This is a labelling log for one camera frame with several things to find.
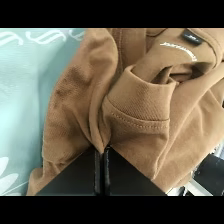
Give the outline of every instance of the black object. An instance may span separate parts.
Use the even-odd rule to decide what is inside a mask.
[[[107,147],[81,154],[37,196],[166,196],[155,184]]]
[[[200,45],[203,42],[200,37],[198,37],[196,34],[192,33],[188,29],[184,30],[184,32],[182,33],[182,37],[194,45]]]
[[[113,148],[104,153],[104,169],[108,196],[166,196]]]
[[[37,196],[96,196],[100,193],[100,155],[93,147],[81,154]]]
[[[194,180],[214,196],[224,196],[224,160],[209,154],[195,172]]]

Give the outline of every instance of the brown fabric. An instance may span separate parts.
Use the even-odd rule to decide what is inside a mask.
[[[91,144],[110,144],[164,192],[184,184],[224,137],[224,29],[190,30],[202,44],[184,28],[87,29],[52,94],[27,195]]]

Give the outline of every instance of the brown garment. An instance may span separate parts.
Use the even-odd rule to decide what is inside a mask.
[[[87,29],[51,97],[27,195],[91,144],[110,144],[165,192],[188,177],[224,137],[224,29],[189,30],[200,45],[184,28]]]

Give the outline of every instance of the wrinkled fabric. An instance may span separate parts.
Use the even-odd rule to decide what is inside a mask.
[[[35,195],[90,145],[110,144],[167,192],[224,136],[224,29],[91,28],[48,108]]]

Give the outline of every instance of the brown sweatshirt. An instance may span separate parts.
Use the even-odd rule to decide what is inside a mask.
[[[93,144],[110,144],[164,192],[224,137],[224,29],[91,28],[51,96],[35,195]]]

